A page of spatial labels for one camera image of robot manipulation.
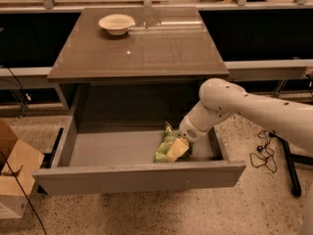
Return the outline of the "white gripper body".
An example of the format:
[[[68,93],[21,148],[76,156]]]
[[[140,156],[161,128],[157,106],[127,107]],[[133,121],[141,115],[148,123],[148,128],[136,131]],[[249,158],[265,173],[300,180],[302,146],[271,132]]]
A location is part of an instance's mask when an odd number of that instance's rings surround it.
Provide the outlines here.
[[[198,130],[190,121],[188,116],[185,116],[179,124],[178,129],[180,135],[188,139],[192,143],[196,143],[203,139],[206,135],[205,131]]]

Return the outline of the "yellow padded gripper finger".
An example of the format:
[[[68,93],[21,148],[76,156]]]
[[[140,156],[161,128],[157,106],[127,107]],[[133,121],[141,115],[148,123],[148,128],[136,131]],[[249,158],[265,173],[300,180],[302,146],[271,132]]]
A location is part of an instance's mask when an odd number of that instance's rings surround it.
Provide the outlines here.
[[[185,138],[178,138],[171,145],[168,150],[165,160],[170,163],[177,161],[182,155],[184,155],[189,149],[189,142]]]

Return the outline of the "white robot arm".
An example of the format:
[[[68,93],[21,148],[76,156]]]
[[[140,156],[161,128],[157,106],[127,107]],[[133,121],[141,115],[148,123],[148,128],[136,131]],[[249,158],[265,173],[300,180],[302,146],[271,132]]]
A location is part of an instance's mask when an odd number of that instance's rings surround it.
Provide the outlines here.
[[[194,101],[179,125],[183,138],[200,142],[214,125],[233,115],[245,118],[272,133],[282,146],[313,151],[313,107],[307,104],[254,95],[241,86],[211,78],[178,94],[178,101]]]

